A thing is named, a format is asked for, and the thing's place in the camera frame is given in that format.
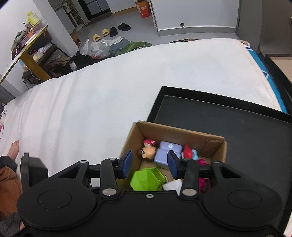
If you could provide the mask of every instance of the green plastic container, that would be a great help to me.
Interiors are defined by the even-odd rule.
[[[158,168],[145,168],[134,172],[130,185],[135,191],[160,191],[165,177]]]

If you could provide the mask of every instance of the black slipper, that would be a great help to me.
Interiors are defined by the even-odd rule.
[[[109,30],[109,35],[110,37],[116,36],[118,34],[118,30],[116,29],[116,27],[112,27]]]
[[[127,25],[126,23],[122,23],[118,26],[118,29],[122,31],[128,31],[131,29],[131,26]]]

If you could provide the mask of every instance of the yellow bottle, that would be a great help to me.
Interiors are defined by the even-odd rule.
[[[32,13],[31,11],[27,14],[27,16],[28,16],[27,20],[32,26],[34,26],[36,23],[38,23],[40,21],[37,14]]]

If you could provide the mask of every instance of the yellow table leg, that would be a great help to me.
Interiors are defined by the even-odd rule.
[[[27,52],[23,53],[20,56],[20,59],[42,81],[51,79],[51,77],[32,59]]]

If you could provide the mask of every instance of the black tray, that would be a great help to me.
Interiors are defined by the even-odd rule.
[[[292,195],[292,116],[205,92],[162,87],[148,122],[225,137],[226,163],[271,187],[283,200],[275,226],[284,231]]]

